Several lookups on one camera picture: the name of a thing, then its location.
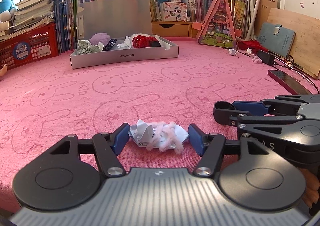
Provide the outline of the blue floral fabric pouch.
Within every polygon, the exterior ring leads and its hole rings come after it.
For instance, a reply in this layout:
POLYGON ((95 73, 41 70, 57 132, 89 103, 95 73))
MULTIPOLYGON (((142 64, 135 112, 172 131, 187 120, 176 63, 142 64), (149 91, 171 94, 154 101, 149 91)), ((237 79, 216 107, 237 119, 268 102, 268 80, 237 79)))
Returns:
POLYGON ((103 51, 109 51, 116 45, 116 39, 110 39, 107 45, 104 46, 103 51))

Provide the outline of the green checked fabric doll dress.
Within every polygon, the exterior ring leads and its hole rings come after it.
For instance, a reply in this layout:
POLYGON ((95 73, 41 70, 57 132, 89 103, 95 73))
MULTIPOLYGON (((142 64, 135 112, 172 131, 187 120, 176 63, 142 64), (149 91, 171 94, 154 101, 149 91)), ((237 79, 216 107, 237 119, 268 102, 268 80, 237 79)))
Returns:
POLYGON ((99 42, 97 45, 92 45, 88 40, 78 40, 77 49, 75 50, 76 55, 91 54, 103 51, 104 45, 99 42))

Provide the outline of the white paper origami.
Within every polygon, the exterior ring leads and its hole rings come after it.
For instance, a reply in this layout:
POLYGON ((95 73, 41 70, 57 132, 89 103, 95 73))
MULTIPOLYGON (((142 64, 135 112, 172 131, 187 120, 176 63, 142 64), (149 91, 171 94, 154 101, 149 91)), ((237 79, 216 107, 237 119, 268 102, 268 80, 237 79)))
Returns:
POLYGON ((118 44, 118 48, 132 49, 133 48, 132 38, 129 36, 126 36, 123 43, 118 44))

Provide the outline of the purple fluffy plush toy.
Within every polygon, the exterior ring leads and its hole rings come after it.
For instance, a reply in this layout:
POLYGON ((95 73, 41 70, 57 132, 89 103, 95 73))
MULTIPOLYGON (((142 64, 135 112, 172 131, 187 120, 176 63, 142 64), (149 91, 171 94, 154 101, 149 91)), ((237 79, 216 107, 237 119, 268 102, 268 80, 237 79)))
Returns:
POLYGON ((111 40, 111 36, 105 32, 96 33, 89 39, 91 45, 98 45, 99 43, 102 43, 104 47, 108 45, 110 40, 111 40))

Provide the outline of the red crocheted knit item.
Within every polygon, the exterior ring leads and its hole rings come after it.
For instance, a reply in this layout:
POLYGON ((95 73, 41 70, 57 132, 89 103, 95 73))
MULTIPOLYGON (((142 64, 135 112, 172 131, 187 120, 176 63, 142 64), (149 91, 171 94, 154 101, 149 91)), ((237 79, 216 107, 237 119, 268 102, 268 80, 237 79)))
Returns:
POLYGON ((152 41, 158 41, 158 39, 153 36, 140 34, 132 37, 132 44, 134 48, 148 48, 152 41))

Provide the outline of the black round lid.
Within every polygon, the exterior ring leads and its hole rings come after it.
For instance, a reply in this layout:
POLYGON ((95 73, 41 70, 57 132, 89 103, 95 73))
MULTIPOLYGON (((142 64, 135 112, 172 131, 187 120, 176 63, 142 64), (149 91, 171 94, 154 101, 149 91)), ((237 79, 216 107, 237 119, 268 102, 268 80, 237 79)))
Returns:
POLYGON ((159 43, 159 41, 152 41, 150 42, 150 47, 160 47, 161 44, 159 43))

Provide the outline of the wooden board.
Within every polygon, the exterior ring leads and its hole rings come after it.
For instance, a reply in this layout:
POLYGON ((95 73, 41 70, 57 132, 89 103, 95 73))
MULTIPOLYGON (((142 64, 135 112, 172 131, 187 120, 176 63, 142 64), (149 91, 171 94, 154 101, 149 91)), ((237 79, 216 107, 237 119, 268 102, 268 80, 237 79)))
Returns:
POLYGON ((267 21, 280 24, 295 32, 290 55, 302 71, 318 80, 320 20, 300 13, 272 8, 267 21))

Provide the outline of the teal notebook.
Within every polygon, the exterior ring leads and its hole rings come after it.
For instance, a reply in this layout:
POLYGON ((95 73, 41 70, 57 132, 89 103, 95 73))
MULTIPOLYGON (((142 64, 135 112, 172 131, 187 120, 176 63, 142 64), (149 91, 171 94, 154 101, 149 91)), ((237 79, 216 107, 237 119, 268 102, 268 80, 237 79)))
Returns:
POLYGON ((258 36, 261 46, 284 58, 290 53, 296 33, 280 24, 264 22, 258 36))

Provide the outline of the small white crumpled paper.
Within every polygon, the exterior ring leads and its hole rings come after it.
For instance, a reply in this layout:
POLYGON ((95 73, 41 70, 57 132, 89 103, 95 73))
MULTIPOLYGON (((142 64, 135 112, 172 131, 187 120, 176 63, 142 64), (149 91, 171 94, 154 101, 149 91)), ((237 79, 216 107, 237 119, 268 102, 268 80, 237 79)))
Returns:
POLYGON ((235 49, 229 49, 229 54, 231 56, 237 56, 237 51, 235 49))

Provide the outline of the red plastic basket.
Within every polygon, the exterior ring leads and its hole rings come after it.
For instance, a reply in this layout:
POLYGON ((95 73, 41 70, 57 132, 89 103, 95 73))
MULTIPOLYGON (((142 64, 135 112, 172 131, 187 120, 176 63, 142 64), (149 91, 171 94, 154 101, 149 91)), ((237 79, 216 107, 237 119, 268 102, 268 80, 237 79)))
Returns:
POLYGON ((54 23, 1 41, 1 66, 9 70, 58 55, 54 23))

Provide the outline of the brown haired baby doll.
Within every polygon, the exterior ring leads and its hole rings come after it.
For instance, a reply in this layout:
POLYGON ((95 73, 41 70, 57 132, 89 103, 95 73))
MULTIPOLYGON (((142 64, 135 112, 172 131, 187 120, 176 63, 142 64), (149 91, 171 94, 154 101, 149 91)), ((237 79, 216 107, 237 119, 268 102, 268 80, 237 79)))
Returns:
POLYGON ((7 73, 7 65, 5 64, 2 69, 0 70, 0 78, 2 78, 7 73))

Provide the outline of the silver open cardboard box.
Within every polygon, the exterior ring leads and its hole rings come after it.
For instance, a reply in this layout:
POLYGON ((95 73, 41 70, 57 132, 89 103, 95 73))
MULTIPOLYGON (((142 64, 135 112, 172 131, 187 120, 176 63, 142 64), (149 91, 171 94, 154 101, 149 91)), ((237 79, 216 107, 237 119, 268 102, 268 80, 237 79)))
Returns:
POLYGON ((88 40, 97 33, 106 33, 115 38, 116 45, 108 51, 82 55, 75 49, 70 56, 73 69, 179 56, 178 45, 152 33, 149 0, 96 0, 79 4, 77 38, 88 40), (134 34, 153 36, 158 39, 160 46, 131 49, 119 47, 126 37, 134 34))

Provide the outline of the stack of books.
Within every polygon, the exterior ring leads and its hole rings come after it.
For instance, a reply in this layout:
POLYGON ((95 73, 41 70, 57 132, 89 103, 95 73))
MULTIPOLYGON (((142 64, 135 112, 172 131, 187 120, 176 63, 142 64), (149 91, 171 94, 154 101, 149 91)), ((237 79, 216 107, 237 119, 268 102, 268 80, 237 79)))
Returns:
POLYGON ((1 40, 13 33, 36 27, 54 19, 54 0, 23 0, 15 4, 17 11, 10 21, 1 22, 1 40))

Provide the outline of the blue thin books row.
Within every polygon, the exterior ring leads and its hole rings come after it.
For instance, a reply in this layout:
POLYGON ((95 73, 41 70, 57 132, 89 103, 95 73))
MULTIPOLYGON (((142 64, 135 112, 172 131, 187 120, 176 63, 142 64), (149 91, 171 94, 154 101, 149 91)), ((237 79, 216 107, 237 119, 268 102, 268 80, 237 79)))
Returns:
POLYGON ((55 0, 56 38, 59 53, 77 46, 77 7, 83 0, 55 0))

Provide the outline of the blue plush toy left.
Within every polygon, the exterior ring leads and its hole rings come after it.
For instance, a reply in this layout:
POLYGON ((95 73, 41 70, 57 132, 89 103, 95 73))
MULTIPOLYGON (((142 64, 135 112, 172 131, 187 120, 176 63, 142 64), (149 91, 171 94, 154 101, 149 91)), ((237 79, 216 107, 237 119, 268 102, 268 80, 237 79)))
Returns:
POLYGON ((0 2, 0 21, 10 21, 17 11, 14 0, 1 0, 0 2))

